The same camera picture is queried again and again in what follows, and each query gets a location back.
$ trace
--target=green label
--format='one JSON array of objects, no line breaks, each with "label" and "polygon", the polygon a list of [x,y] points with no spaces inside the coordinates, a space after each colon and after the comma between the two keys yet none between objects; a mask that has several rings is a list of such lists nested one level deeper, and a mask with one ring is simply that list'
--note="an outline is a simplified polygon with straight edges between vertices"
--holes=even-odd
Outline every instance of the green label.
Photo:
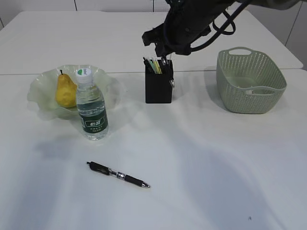
[{"label": "green label", "polygon": [[82,126],[87,133],[99,133],[107,127],[106,110],[96,116],[81,116]]}]

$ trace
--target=pen tip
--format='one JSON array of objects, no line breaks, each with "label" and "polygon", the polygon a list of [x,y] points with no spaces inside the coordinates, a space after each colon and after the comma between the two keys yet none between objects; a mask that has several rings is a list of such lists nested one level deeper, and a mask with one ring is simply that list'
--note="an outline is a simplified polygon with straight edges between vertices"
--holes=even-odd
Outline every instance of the pen tip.
[{"label": "pen tip", "polygon": [[143,183],[142,183],[142,187],[143,187],[143,188],[150,188],[150,185],[147,184],[147,183],[145,183],[145,182],[143,182]]}]

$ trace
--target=pen holder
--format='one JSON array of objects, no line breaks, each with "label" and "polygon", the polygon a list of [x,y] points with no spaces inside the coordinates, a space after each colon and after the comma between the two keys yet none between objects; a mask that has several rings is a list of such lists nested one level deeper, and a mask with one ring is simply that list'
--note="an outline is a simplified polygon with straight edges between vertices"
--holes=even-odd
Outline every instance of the pen holder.
[{"label": "pen holder", "polygon": [[145,67],[145,100],[148,104],[166,104],[172,102],[173,86],[171,80],[174,77],[173,63],[162,65],[158,60],[162,74],[151,73]]}]

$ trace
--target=white tabletop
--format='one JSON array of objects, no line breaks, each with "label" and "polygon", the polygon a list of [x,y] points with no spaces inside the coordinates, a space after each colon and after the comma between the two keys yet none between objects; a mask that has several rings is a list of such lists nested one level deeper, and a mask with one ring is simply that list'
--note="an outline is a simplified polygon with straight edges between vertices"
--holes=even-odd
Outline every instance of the white tabletop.
[{"label": "white tabletop", "polygon": [[214,71],[175,73],[171,104],[144,103],[141,73],[110,74],[101,141],[28,102],[35,75],[0,76],[0,229],[306,229],[307,72],[283,73],[288,87],[263,115],[226,111]]},{"label": "white tabletop", "polygon": [[[20,13],[0,31],[0,74],[35,74],[65,64],[91,64],[106,72],[144,72],[142,34],[158,26],[165,12],[32,11]],[[217,20],[221,25],[224,18]],[[200,44],[207,40],[200,39]],[[215,70],[218,52],[245,46],[268,54],[280,69],[303,64],[248,11],[236,19],[236,33],[222,35],[189,57],[173,55],[175,71]]]}]

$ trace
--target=fruit bowl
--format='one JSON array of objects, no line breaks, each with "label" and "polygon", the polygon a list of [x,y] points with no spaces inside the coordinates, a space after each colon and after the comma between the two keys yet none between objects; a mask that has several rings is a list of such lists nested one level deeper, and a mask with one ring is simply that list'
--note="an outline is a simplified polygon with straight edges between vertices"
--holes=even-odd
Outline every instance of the fruit bowl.
[{"label": "fruit bowl", "polygon": [[102,69],[91,65],[64,65],[53,70],[41,73],[30,85],[27,99],[30,102],[37,103],[43,112],[52,112],[58,117],[74,116],[78,114],[77,107],[64,108],[58,105],[55,100],[58,76],[63,73],[70,76],[71,80],[77,84],[75,72],[81,68],[90,68],[94,76],[94,82],[100,88],[106,101],[106,108],[110,105],[108,86],[112,83],[112,78]]}]

